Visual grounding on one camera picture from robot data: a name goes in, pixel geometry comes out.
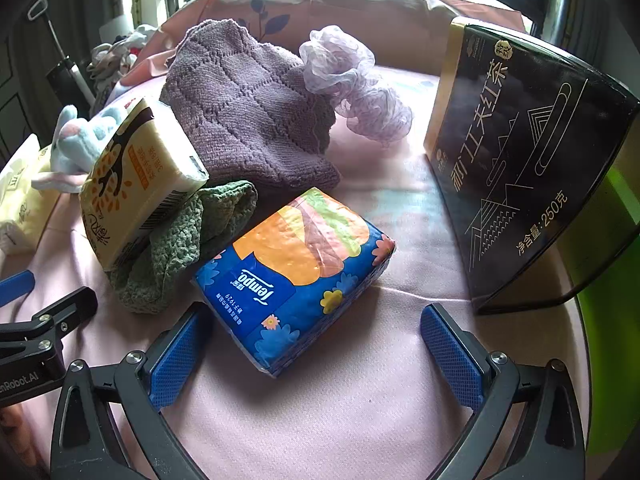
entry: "tempo tissue pack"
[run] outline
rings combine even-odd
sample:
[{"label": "tempo tissue pack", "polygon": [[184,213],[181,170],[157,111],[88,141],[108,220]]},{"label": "tempo tissue pack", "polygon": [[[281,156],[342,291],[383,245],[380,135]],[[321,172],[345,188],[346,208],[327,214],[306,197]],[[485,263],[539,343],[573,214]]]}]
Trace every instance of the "tempo tissue pack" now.
[{"label": "tempo tissue pack", "polygon": [[382,274],[394,249],[312,188],[201,267],[195,282],[249,359],[277,376]]}]

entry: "green object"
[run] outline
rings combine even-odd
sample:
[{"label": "green object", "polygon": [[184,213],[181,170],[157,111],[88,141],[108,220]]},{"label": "green object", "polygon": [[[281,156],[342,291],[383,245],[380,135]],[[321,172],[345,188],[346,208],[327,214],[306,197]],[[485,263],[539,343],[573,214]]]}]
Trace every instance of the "green object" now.
[{"label": "green object", "polygon": [[619,449],[640,418],[639,271],[636,238],[578,294],[591,373],[589,455]]},{"label": "green object", "polygon": [[257,192],[246,180],[198,190],[173,219],[158,226],[137,259],[110,273],[127,310],[162,312],[174,298],[187,266],[210,260],[244,228],[255,210]]},{"label": "green object", "polygon": [[640,202],[638,202],[638,197],[626,182],[625,177],[616,168],[609,168],[607,179],[620,197],[620,201],[625,205],[629,216],[636,224],[640,223]]},{"label": "green object", "polygon": [[347,218],[329,208],[324,201],[324,194],[317,188],[307,191],[304,197],[311,207],[320,213],[327,225],[334,230],[338,239],[349,251],[349,256],[358,256],[360,254],[360,244],[351,236]]}]

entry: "stuffed toy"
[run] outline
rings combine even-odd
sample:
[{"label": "stuffed toy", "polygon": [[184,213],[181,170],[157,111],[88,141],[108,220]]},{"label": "stuffed toy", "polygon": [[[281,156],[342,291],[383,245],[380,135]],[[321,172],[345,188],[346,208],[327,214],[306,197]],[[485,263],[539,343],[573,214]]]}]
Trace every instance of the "stuffed toy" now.
[{"label": "stuffed toy", "polygon": [[51,142],[51,171],[43,171],[31,180],[35,189],[57,189],[79,193],[113,134],[127,116],[122,106],[110,106],[90,121],[78,118],[73,105],[62,108]]}]

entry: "mesh shower puff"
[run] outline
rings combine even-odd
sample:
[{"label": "mesh shower puff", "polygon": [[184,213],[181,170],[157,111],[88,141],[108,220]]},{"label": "mesh shower puff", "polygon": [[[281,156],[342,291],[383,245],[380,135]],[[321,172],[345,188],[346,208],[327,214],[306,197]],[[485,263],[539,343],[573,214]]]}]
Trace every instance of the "mesh shower puff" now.
[{"label": "mesh shower puff", "polygon": [[371,69],[373,52],[337,25],[312,30],[300,45],[306,89],[330,97],[349,129],[388,146],[411,129],[414,114]]}]

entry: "pink bedsheet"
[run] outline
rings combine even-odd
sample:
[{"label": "pink bedsheet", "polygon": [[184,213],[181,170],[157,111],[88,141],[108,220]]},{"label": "pink bedsheet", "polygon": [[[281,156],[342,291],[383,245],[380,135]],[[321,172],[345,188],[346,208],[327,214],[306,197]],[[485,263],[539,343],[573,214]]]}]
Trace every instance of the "pink bedsheet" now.
[{"label": "pink bedsheet", "polygon": [[[376,284],[277,380],[257,371],[215,327],[199,368],[178,401],[163,410],[210,478],[426,478],[470,415],[457,405],[418,333],[421,309],[431,301],[440,301],[490,350],[528,364],[564,360],[587,430],[588,363],[575,304],[472,315],[462,262],[422,148],[438,78],[383,72],[414,108],[411,133],[383,150],[338,118],[327,156],[342,173],[332,195],[395,238],[398,250]],[[138,91],[156,93],[161,85],[157,78]],[[75,358],[110,364],[127,351],[146,349],[197,299],[186,288],[164,314],[126,312],[84,236],[75,197],[60,199],[34,256],[11,257],[1,265],[3,276],[31,269],[36,287],[0,308],[0,322],[27,320],[78,286],[95,290],[97,315],[64,340],[67,365]],[[57,402],[55,391],[24,403],[34,444],[47,463]],[[114,416],[133,462],[150,476],[122,412]],[[504,453],[502,439],[499,449]],[[501,453],[494,455],[485,472],[500,462]]]}]

